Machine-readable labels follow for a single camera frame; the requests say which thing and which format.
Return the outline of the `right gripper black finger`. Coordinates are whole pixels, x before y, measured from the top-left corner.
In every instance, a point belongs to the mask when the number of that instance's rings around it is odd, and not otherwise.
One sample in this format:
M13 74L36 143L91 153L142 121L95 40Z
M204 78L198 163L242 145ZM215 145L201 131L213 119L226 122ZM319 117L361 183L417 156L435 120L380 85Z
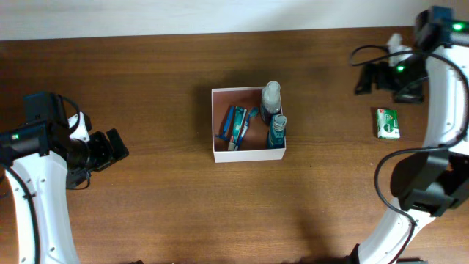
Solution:
M424 102L424 96L421 93L395 93L393 100L395 103L420 104Z
M375 64L366 64L361 69L361 74L358 83L355 86L355 95L366 95L372 93L372 85L377 73L377 66Z

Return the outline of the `blue toothbrush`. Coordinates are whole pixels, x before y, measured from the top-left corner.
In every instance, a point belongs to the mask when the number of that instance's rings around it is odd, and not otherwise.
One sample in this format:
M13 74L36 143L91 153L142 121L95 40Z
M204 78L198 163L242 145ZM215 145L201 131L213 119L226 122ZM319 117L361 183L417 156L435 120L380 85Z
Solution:
M235 148L234 150L237 151L240 149L240 145L242 144L242 141L245 137L245 135L247 134L247 131L248 131L248 127L249 127L249 122L250 122L250 119L251 118L255 118L259 113L259 109L257 107L253 107L249 113L247 114L247 117L244 121L244 125L243 125L243 129L241 131L241 134L239 136L239 139L237 141L237 144L235 145Z

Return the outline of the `Colgate toothpaste tube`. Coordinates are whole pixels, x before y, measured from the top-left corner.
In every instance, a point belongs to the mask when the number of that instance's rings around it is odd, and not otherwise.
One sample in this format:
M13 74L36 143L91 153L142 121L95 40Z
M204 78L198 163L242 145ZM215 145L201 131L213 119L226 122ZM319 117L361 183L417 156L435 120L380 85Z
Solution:
M237 141L241 133L241 128L243 126L243 121L245 119L246 112L247 112L247 109L241 106L235 107L234 123L232 126L232 136L228 144L228 151L235 150L235 146L237 145Z

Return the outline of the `blue disposable razor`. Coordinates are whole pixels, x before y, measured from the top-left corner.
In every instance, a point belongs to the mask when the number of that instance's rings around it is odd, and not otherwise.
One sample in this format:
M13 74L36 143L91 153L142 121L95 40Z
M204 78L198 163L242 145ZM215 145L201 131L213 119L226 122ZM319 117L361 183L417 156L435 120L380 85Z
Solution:
M235 107L229 106L224 118L222 119L219 133L214 135L215 142L220 141L220 140L223 140L224 142L228 142L230 140L229 129L231 128L234 115L235 115Z

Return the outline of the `clear pump bottle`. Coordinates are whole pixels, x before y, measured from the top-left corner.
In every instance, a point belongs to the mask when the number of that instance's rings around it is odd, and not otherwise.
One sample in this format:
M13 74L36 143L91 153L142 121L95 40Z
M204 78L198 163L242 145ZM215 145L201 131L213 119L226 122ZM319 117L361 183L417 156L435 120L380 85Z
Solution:
M272 116L281 110L281 85L277 81L269 81L262 90L260 113L265 124L269 125Z

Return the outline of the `blue Listerine mouthwash bottle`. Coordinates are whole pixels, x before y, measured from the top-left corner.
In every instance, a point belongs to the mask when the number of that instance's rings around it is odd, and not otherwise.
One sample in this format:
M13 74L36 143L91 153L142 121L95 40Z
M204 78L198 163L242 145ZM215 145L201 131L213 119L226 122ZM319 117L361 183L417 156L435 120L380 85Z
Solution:
M277 114L272 117L267 134L267 149L283 148L285 143L287 117Z

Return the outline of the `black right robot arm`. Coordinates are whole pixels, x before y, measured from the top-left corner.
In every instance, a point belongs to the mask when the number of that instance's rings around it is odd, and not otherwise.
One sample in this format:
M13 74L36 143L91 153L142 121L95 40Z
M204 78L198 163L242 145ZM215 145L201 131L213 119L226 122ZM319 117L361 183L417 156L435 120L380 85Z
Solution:
M392 199L346 263L400 263L426 225L468 199L468 23L433 6L416 16L414 36L407 47L393 35L381 57L361 63L356 95L384 89L397 103L420 103L428 90L428 123L421 147L396 151Z

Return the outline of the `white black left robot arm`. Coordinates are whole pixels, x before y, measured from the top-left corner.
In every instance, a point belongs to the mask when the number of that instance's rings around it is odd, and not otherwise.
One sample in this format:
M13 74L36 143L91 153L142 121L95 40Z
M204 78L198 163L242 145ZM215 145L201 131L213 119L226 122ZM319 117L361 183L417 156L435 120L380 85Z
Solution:
M1 134L1 167L12 189L20 263L78 263L66 192L128 157L116 129L92 131L75 102L52 92L24 97L26 122Z

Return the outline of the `green Dettol soap bar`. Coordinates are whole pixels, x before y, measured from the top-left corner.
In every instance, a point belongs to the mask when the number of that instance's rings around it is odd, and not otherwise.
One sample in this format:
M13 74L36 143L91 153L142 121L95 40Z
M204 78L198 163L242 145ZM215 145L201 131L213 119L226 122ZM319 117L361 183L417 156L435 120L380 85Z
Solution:
M377 109L377 138L378 139L399 139L399 123L396 110Z

